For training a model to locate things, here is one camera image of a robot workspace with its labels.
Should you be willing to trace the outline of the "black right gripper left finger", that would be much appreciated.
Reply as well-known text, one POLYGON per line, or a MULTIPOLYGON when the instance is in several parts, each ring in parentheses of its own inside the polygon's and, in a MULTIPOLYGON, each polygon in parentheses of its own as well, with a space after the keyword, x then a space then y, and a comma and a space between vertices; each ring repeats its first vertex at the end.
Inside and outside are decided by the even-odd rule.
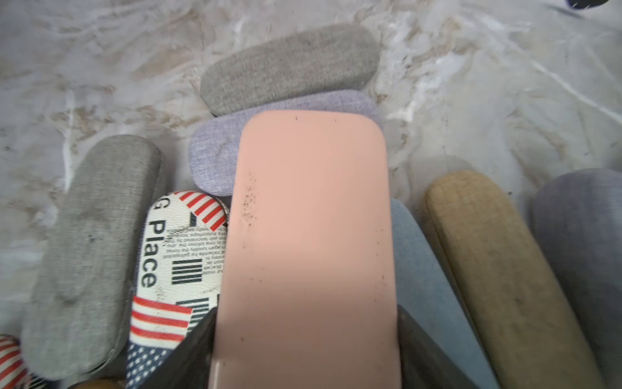
POLYGON ((139 388, 207 388, 214 348, 216 317, 217 309, 214 308, 139 388))

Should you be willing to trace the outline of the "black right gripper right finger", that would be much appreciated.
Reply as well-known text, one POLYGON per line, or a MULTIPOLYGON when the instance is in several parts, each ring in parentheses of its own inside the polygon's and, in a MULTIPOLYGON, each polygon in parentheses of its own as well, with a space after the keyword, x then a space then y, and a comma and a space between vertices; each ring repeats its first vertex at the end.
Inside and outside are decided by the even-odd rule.
POLYGON ((400 305, 398 346, 402 388, 477 388, 400 305))

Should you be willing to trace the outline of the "blue fabric glasses case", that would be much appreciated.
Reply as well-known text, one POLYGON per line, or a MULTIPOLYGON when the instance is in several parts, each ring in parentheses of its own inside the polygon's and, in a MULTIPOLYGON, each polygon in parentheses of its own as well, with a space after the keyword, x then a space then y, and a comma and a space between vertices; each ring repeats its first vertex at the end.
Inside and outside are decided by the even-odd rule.
POLYGON ((390 201, 397 302, 479 388, 499 384, 484 350, 411 212, 390 201))

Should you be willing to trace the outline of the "tan fabric glasses case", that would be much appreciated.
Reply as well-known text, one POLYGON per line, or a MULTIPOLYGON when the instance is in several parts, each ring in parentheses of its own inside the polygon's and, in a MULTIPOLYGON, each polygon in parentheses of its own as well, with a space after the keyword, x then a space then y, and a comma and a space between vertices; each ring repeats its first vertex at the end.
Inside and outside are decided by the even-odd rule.
POLYGON ((603 387, 578 319, 510 197, 463 170, 434 180, 424 205, 500 386, 603 387))

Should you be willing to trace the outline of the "dark grey fabric glasses case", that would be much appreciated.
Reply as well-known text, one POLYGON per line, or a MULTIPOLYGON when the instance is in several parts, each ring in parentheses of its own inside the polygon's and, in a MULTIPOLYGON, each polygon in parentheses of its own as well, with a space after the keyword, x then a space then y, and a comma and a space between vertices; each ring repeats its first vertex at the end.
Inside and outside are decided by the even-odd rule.
POLYGON ((144 221, 164 192, 163 171, 160 149, 131 135, 103 139, 77 168, 24 316, 22 355, 34 374, 92 374, 121 353, 144 221))

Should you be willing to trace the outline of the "long pink hard glasses case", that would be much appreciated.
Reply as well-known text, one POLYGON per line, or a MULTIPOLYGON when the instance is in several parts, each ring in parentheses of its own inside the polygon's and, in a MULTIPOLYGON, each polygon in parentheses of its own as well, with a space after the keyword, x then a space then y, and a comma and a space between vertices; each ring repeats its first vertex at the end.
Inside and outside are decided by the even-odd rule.
POLYGON ((399 388, 385 139, 273 110, 240 140, 211 388, 399 388))

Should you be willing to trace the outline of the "newspaper flag glasses case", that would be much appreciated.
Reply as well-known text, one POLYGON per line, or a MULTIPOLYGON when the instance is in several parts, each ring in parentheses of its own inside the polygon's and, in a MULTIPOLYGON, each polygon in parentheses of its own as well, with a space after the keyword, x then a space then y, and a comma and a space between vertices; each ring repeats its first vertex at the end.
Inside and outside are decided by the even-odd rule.
POLYGON ((44 379, 29 371, 21 356, 19 341, 1 335, 1 389, 47 388, 44 379))

